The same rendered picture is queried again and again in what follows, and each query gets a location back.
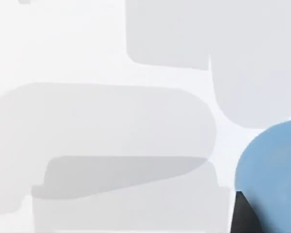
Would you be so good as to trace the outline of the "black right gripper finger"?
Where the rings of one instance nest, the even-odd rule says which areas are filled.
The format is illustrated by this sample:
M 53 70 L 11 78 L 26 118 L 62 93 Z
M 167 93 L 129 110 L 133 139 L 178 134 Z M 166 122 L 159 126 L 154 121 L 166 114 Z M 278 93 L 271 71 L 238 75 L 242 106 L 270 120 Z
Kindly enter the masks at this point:
M 236 192 L 230 233 L 263 233 L 257 214 L 241 191 Z

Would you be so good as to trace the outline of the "light blue round object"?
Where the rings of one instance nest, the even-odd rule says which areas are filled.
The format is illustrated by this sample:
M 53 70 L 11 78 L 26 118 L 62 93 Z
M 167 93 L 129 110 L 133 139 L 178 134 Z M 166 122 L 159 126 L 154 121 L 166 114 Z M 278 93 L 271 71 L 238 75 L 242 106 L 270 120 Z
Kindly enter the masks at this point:
M 291 233 L 291 120 L 271 126 L 248 144 L 234 186 L 266 233 Z

